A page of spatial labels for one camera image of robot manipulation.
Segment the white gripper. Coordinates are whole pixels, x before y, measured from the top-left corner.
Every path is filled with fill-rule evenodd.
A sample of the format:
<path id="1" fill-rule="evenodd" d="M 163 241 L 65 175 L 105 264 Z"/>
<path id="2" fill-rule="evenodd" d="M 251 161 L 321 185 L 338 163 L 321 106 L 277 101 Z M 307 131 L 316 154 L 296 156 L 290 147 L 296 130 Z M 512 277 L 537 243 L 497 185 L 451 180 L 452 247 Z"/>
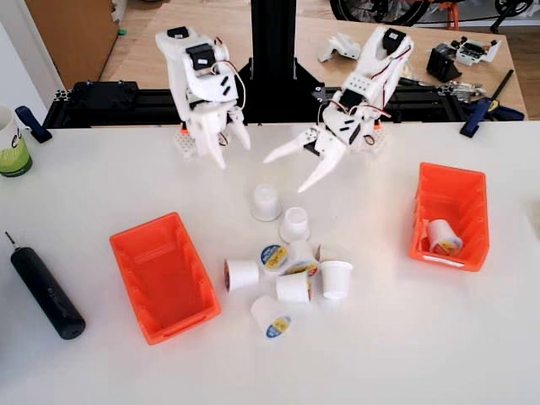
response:
<path id="1" fill-rule="evenodd" d="M 244 149 L 251 149 L 251 137 L 243 123 L 242 109 L 237 105 L 196 105 L 189 122 L 189 133 L 199 144 L 200 156 L 207 156 L 221 169 L 226 168 L 221 138 L 235 135 Z"/>
<path id="2" fill-rule="evenodd" d="M 264 164 L 299 152 L 302 148 L 318 156 L 321 161 L 300 185 L 297 192 L 302 193 L 330 174 L 347 152 L 345 144 L 331 132 L 319 127 L 310 127 L 287 143 L 272 150 L 263 160 Z"/>

